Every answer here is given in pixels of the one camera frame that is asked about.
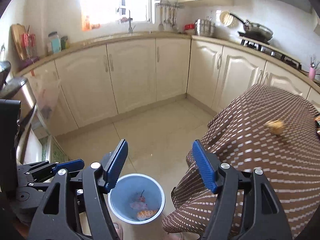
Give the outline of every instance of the tiled floor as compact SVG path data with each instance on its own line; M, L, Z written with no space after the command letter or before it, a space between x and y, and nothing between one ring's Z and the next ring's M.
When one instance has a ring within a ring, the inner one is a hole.
M212 116L187 99L157 107L112 124L90 130L73 138L59 140L64 151L72 158L81 158L86 165L99 161L112 151L119 140L128 141L129 154L121 175L143 173L153 177L162 186L166 203L163 215L174 211L170 193L187 171L185 161L192 142L207 131ZM112 212L114 221L119 221ZM124 240L162 239L159 217L146 225L130 225L122 222ZM82 215L84 232L89 233L85 214ZM196 239L186 234L185 239Z

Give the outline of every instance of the gas stove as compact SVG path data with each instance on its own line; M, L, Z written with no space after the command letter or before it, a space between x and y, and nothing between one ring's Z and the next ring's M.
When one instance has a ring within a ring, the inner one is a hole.
M282 62L286 63L287 65L297 70L301 70L301 62L299 60L293 58L292 56L288 55L285 52L282 52L277 48L270 46L270 44L264 37L261 37L256 34L250 34L250 33L241 33L241 32L238 32L238 33L242 38L242 41L241 41L242 46L258 50L271 57L281 60Z

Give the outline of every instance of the brown patterned tablecloth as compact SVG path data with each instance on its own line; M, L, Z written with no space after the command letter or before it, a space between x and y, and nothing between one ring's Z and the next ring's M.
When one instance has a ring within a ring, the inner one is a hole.
M298 95L268 85L254 85L208 124L201 143L221 162L251 172L261 168L283 205L295 238L320 203L320 140L314 106ZM264 126L281 120L284 132ZM216 195L204 187L190 151L189 170L171 193L176 211L163 220L167 232L203 234ZM240 226L243 193L238 192L232 234Z

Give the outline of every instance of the pink cup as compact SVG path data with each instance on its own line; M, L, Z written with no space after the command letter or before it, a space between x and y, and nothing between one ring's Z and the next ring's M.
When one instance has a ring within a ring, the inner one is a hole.
M316 76L316 69L315 68L311 68L309 70L309 78L314 81L315 80L315 76Z

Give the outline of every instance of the bottle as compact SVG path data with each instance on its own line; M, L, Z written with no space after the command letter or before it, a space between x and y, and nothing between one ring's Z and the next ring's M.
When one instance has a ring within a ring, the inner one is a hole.
M61 38L61 49L68 49L68 48L69 48L68 36L63 36Z
M61 41L57 32L49 33L49 41L51 42L51 47L53 53L58 53L61 51Z
M85 30L90 30L90 17L87 15L86 19L84 20L84 29Z

